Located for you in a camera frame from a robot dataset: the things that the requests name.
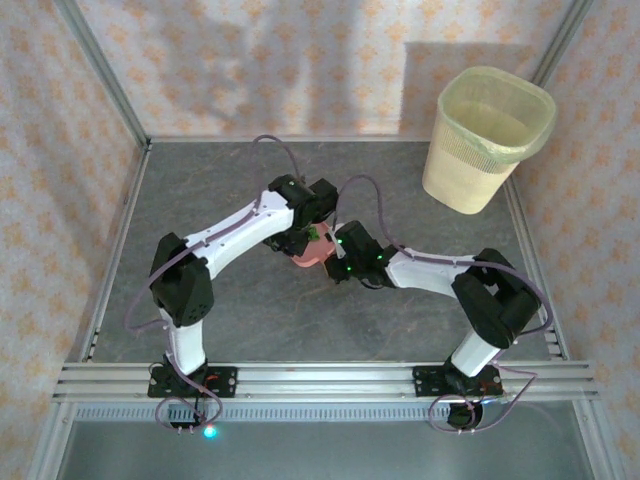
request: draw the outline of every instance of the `cable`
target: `cable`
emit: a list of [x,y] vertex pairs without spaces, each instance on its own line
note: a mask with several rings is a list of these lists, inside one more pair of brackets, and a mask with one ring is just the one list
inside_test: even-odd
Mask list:
[[[434,418],[433,418],[433,410],[434,410],[436,404],[441,402],[445,398],[449,398],[449,397],[452,397],[452,396],[453,397],[462,398],[463,401],[465,402],[465,404],[467,405],[467,407],[470,408],[470,410],[473,412],[473,406],[472,406],[471,402],[469,402],[469,400],[466,399],[466,397],[464,397],[462,395],[451,395],[451,394],[449,394],[449,395],[440,395],[438,398],[436,398],[433,401],[433,403],[429,407],[429,410],[427,411],[427,420],[429,422],[429,425],[431,425],[433,428],[435,428],[439,432],[455,433],[456,435],[460,435],[462,433],[485,432],[485,431],[495,427],[500,422],[502,422],[507,417],[507,415],[509,415],[509,413],[511,413],[511,410],[513,410],[513,407],[516,406],[516,403],[518,403],[518,400],[520,400],[520,397],[522,397],[522,395],[524,395],[524,393],[528,390],[528,388],[531,386],[533,381],[536,378],[538,378],[538,374],[535,373],[535,372],[527,372],[525,370],[516,370],[515,368],[503,367],[502,365],[498,365],[497,362],[492,362],[492,363],[495,365],[496,368],[498,368],[500,370],[504,370],[505,372],[518,373],[518,374],[522,374],[522,375],[530,375],[531,376],[529,381],[527,383],[525,383],[524,387],[522,387],[522,389],[518,392],[518,394],[515,397],[513,397],[513,400],[511,400],[511,402],[509,402],[509,405],[507,406],[507,408],[505,408],[502,412],[500,412],[500,415],[498,415],[498,418],[496,418],[489,425],[485,425],[484,427],[479,427],[479,428],[472,428],[470,430],[462,430],[462,429],[452,430],[452,429],[448,429],[448,428],[442,428],[442,427],[440,427],[440,426],[435,424],[435,421],[434,421]],[[472,420],[471,420],[470,423],[473,423],[474,420],[475,420],[475,418],[472,415]]]
[[340,189],[340,192],[338,193],[338,202],[336,204],[336,212],[333,217],[334,231],[338,223],[338,213],[340,212],[340,206],[342,205],[342,198],[343,198],[344,191],[347,189],[347,187],[349,187],[350,185],[352,185],[358,180],[367,180],[371,182],[371,184],[373,184],[374,188],[376,189],[376,195],[378,200],[378,223],[380,224],[380,229],[382,230],[382,234],[387,239],[387,241],[396,248],[396,250],[406,255],[407,257],[411,258],[412,260],[418,261],[418,262],[425,262],[425,263],[438,264],[438,265],[453,265],[453,266],[461,266],[461,267],[491,268],[494,270],[500,270],[502,272],[508,273],[509,275],[523,282],[538,297],[538,299],[540,300],[540,303],[542,303],[542,306],[544,307],[545,314],[546,314],[546,319],[541,326],[524,331],[520,335],[521,336],[531,335],[533,333],[542,332],[553,324],[553,320],[554,320],[553,310],[551,309],[551,303],[549,302],[549,299],[547,298],[547,296],[526,275],[518,272],[513,268],[507,267],[506,265],[502,265],[500,263],[494,263],[494,262],[483,262],[478,260],[456,261],[456,260],[447,259],[447,258],[431,257],[429,255],[414,256],[410,252],[408,252],[402,245],[400,245],[400,243],[395,238],[393,238],[393,236],[389,232],[389,229],[387,228],[387,224],[384,220],[384,205],[382,201],[382,189],[378,184],[378,182],[369,175],[366,175],[366,174],[354,175],[349,180],[347,180],[345,184],[342,186],[342,188]]
[[[255,154],[256,146],[261,140],[273,140],[280,147],[282,147],[285,150],[285,152],[287,152],[287,155],[289,156],[289,159],[291,160],[291,163],[293,164],[293,169],[295,171],[296,178],[302,180],[303,177],[300,174],[300,169],[299,169],[299,166],[298,166],[298,162],[297,162],[297,159],[296,159],[293,151],[282,140],[280,140],[277,137],[274,137],[273,135],[267,135],[267,134],[259,135],[259,136],[257,136],[256,138],[253,139],[253,141],[251,142],[251,145],[249,146],[249,154],[248,154],[248,160],[249,161],[253,160],[253,156]],[[180,262],[182,259],[184,259],[189,254],[193,253],[195,250],[197,250],[197,249],[199,249],[199,248],[201,248],[201,247],[203,247],[205,245],[208,245],[209,243],[213,242],[214,240],[216,240],[216,239],[218,239],[218,238],[220,238],[220,237],[222,237],[224,235],[227,235],[227,234],[235,231],[237,228],[240,228],[242,225],[247,223],[254,216],[254,213],[258,211],[260,203],[262,202],[262,191],[263,191],[262,187],[260,186],[262,184],[262,182],[256,182],[256,183],[258,185],[258,195],[256,196],[256,199],[255,199],[255,201],[253,203],[253,208],[251,208],[249,210],[249,212],[247,212],[247,214],[244,217],[242,217],[240,220],[238,220],[234,224],[232,224],[232,225],[230,225],[230,226],[228,226],[226,228],[223,228],[222,230],[219,230],[219,231],[213,233],[212,235],[210,235],[209,237],[205,238],[204,240],[201,240],[201,241],[199,241],[199,242],[187,247],[185,250],[180,252],[175,257],[171,258],[164,265],[162,265],[160,268],[158,268],[155,272],[153,272],[151,275],[149,275],[149,277],[145,280],[144,284],[142,285],[142,287],[140,288],[138,293],[135,295],[135,297],[133,298],[133,300],[131,301],[131,303],[127,307],[127,310],[126,310],[126,312],[124,314],[123,326],[129,333],[137,335],[137,334],[152,330],[152,329],[157,328],[157,327],[163,327],[163,329],[165,329],[167,331],[167,335],[169,335],[169,332],[170,332],[170,329],[171,329],[172,325],[167,320],[164,320],[164,319],[161,319],[161,318],[160,319],[156,319],[156,320],[151,320],[151,321],[149,321],[147,323],[144,323],[142,325],[135,325],[135,326],[131,325],[131,319],[133,317],[133,312],[135,311],[136,307],[140,303],[140,300],[142,300],[142,297],[147,293],[147,290],[151,287],[151,285],[156,280],[158,280],[167,270],[169,270],[171,267],[176,265],[178,262]],[[163,399],[156,406],[156,411],[155,411],[156,422],[158,424],[160,424],[164,428],[170,429],[172,431],[175,430],[175,428],[173,428],[171,425],[167,425],[166,423],[164,423],[160,419],[160,410],[162,409],[162,407],[164,406],[165,403],[167,403],[169,401],[172,401],[172,400],[177,400],[177,401],[183,403],[195,415],[200,417],[201,423],[196,428],[201,428],[201,427],[203,427],[204,425],[206,425],[208,423],[214,422],[222,414],[222,409],[223,409],[222,401],[220,400],[220,398],[215,393],[213,393],[211,390],[206,388],[204,385],[200,385],[200,384],[194,382],[193,380],[191,380],[187,375],[185,375],[178,368],[178,366],[177,366],[177,364],[175,363],[175,360],[174,360],[175,353],[174,353],[173,348],[171,346],[171,340],[170,339],[167,342],[167,344],[168,344],[167,352],[166,352],[167,359],[169,360],[169,363],[171,363],[173,369],[176,371],[178,376],[180,376],[180,378],[184,382],[186,382],[188,385],[190,385],[191,387],[193,387],[196,390],[198,390],[201,394],[206,394],[209,397],[211,397],[218,404],[218,411],[215,413],[215,415],[212,418],[206,420],[206,419],[204,419],[204,414],[199,412],[195,407],[193,407],[184,398],[168,397],[168,398]],[[196,428],[194,428],[193,426],[190,426],[189,427],[189,431],[191,433],[193,433]]]

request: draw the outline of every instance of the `wall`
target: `wall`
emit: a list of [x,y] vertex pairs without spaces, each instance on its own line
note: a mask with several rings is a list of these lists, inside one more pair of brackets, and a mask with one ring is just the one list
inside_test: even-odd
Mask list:
[[570,0],[81,0],[157,135],[430,135],[466,67],[530,78]]
[[0,10],[0,478],[24,478],[139,158],[47,0]]
[[549,145],[517,180],[571,353],[640,478],[640,4],[595,2],[548,85]]

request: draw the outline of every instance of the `white cylinder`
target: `white cylinder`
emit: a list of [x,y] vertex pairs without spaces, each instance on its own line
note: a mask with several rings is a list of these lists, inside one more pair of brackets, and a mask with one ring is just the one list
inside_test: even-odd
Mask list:
[[451,355],[451,363],[467,377],[475,377],[499,351],[471,330]]

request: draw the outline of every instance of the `purple cable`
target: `purple cable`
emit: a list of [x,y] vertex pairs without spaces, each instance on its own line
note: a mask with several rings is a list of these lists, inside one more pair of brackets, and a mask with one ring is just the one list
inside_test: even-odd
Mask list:
[[391,245],[393,245],[399,252],[403,253],[404,255],[411,258],[412,260],[418,261],[418,262],[425,262],[425,263],[438,264],[438,265],[454,265],[454,266],[459,265],[462,267],[491,268],[494,270],[500,270],[502,272],[508,273],[509,275],[517,278],[522,283],[524,283],[538,297],[546,313],[545,322],[541,326],[522,332],[520,335],[531,335],[533,333],[542,332],[551,326],[551,324],[553,323],[553,311],[551,309],[551,304],[549,302],[549,299],[538,288],[538,286],[535,283],[533,283],[526,275],[518,272],[517,270],[507,267],[506,265],[502,265],[500,263],[494,263],[494,262],[482,262],[482,261],[475,261],[475,260],[474,261],[466,261],[466,260],[455,261],[447,258],[435,258],[430,256],[411,255],[411,253],[409,253],[402,245],[400,245],[400,243],[395,238],[393,238],[393,236],[389,232],[389,229],[387,228],[387,224],[384,220],[384,205],[382,201],[382,189],[380,188],[380,185],[378,184],[378,182],[369,175],[365,175],[365,174],[354,175],[349,180],[347,180],[345,184],[342,186],[342,188],[340,189],[340,192],[338,194],[338,203],[336,204],[336,213],[333,217],[334,231],[336,228],[336,224],[338,223],[338,212],[340,211],[340,206],[342,205],[343,193],[349,185],[353,184],[358,180],[368,180],[375,187],[377,200],[378,200],[378,223],[380,224],[380,229],[382,230],[382,234],[387,239],[387,241]]
[[[285,152],[287,152],[287,155],[289,156],[289,158],[291,159],[291,163],[293,164],[293,169],[295,171],[296,174],[296,178],[302,179],[302,176],[300,175],[300,169],[298,167],[298,162],[296,160],[296,157],[293,153],[293,151],[291,150],[291,148],[289,148],[288,145],[286,145],[284,142],[282,142],[282,140],[280,140],[277,137],[274,137],[273,135],[260,135],[256,138],[253,139],[253,141],[251,142],[251,145],[249,146],[249,155],[248,155],[248,160],[251,161],[253,160],[253,156],[255,153],[255,149],[256,149],[256,145],[258,144],[258,142],[260,142],[260,140],[273,140],[274,142],[276,142],[280,147],[282,147]],[[227,235],[228,233],[233,232],[234,230],[236,230],[237,228],[241,227],[242,225],[244,225],[245,223],[247,223],[253,216],[254,213],[258,211],[258,208],[260,207],[260,203],[262,202],[262,188],[259,187],[258,189],[258,195],[256,196],[256,200],[253,204],[253,208],[251,210],[249,210],[249,212],[247,212],[247,214],[242,217],[240,220],[238,220],[237,222],[235,222],[233,225],[230,225],[226,228],[223,228],[222,230],[219,230],[218,232],[213,233],[212,235],[210,235],[209,237],[207,237],[205,240],[200,240],[199,242],[191,245],[190,247],[186,248],[185,250],[183,250],[182,252],[180,252],[178,255],[176,255],[175,257],[171,258],[168,262],[166,262],[164,265],[162,265],[160,268],[158,268],[158,270],[156,270],[155,272],[153,272],[151,275],[149,275],[149,278],[147,278],[143,284],[143,286],[140,288],[140,290],[138,291],[138,293],[136,294],[136,296],[133,298],[133,300],[131,301],[131,303],[129,304],[125,314],[124,314],[124,319],[123,319],[123,325],[124,328],[132,333],[132,334],[140,334],[142,332],[147,332],[149,330],[152,330],[156,327],[163,327],[165,329],[167,329],[167,333],[169,333],[169,329],[171,328],[171,325],[169,324],[168,321],[159,318],[156,320],[151,320],[147,323],[143,323],[142,325],[131,325],[131,320],[133,317],[133,312],[135,311],[136,307],[138,306],[138,304],[140,303],[140,300],[142,300],[142,297],[147,293],[147,289],[149,289],[151,287],[151,285],[158,280],[167,270],[169,270],[171,267],[173,267],[174,265],[176,265],[178,262],[180,262],[180,260],[182,260],[183,258],[185,258],[187,255],[189,255],[190,253],[194,252],[195,250],[197,250],[200,247],[203,247],[205,245],[208,245],[209,243],[213,242],[214,240]],[[212,423],[214,422],[217,418],[220,417],[220,415],[222,414],[222,401],[220,400],[220,398],[213,393],[211,390],[209,390],[208,388],[206,388],[204,385],[199,385],[198,383],[194,382],[193,380],[191,380],[187,375],[185,375],[177,366],[177,364],[174,362],[174,357],[175,354],[173,352],[173,348],[171,346],[171,340],[169,339],[168,343],[168,347],[167,347],[167,359],[169,360],[169,362],[171,363],[171,365],[173,366],[174,370],[178,373],[178,375],[180,376],[180,378],[182,380],[184,380],[187,384],[191,385],[193,388],[197,389],[200,393],[205,393],[207,394],[209,397],[211,397],[213,400],[216,401],[216,403],[218,404],[218,411],[215,413],[215,415],[208,419],[208,420],[203,420],[204,415],[201,414],[200,412],[198,412],[195,407],[193,407],[189,402],[187,402],[184,398],[180,398],[180,397],[168,397],[163,399],[160,403],[158,403],[158,405],[156,406],[156,411],[155,411],[155,419],[156,422],[158,422],[158,424],[160,424],[161,426],[163,426],[166,429],[169,430],[175,430],[172,426],[167,425],[166,423],[164,423],[161,419],[160,419],[160,410],[162,408],[162,406],[171,401],[171,400],[178,400],[181,403],[183,403],[184,405],[187,405],[192,412],[194,412],[196,415],[198,415],[200,417],[200,419],[202,420],[202,422],[200,423],[200,425],[196,428],[201,428],[203,426],[205,426],[208,423]],[[193,427],[189,427],[189,431],[191,433],[193,433],[195,429]]]
[[[498,365],[495,362],[492,362],[498,369],[500,370],[504,370],[506,372],[511,372],[511,373],[518,373],[518,374],[522,374],[522,375],[531,375],[531,378],[529,379],[529,381],[527,383],[525,383],[524,387],[522,387],[522,389],[518,392],[518,394],[513,397],[513,400],[511,400],[511,402],[509,403],[509,405],[507,406],[507,408],[505,408],[500,415],[498,415],[498,418],[496,418],[493,423],[490,423],[489,425],[485,425],[484,427],[479,427],[479,428],[473,428],[471,430],[450,430],[448,428],[442,428],[438,425],[435,424],[434,419],[433,419],[433,410],[435,408],[435,405],[439,402],[441,402],[442,400],[444,400],[445,398],[449,398],[452,395],[440,395],[438,398],[436,398],[433,403],[431,404],[431,406],[429,407],[429,410],[427,412],[427,420],[429,422],[429,425],[431,425],[433,428],[435,428],[436,430],[438,430],[439,432],[443,432],[443,433],[455,433],[457,435],[460,435],[462,433],[476,433],[476,432],[485,432],[493,427],[495,427],[496,425],[498,425],[500,422],[502,422],[505,418],[507,418],[507,415],[509,415],[509,413],[511,413],[511,410],[513,410],[513,407],[516,406],[516,403],[518,403],[518,400],[520,400],[520,397],[522,397],[522,395],[524,395],[524,393],[528,390],[528,388],[531,386],[531,384],[533,383],[533,381],[538,378],[538,374],[534,373],[534,372],[527,372],[524,370],[516,370],[515,368],[509,368],[509,367],[503,367],[502,365]],[[461,395],[453,395],[454,397],[459,397],[462,398],[464,400],[464,402],[467,404],[467,406],[469,408],[472,408],[471,406],[471,402],[469,402],[464,396]],[[469,423],[473,423],[474,421],[474,417],[472,415],[472,420]]]

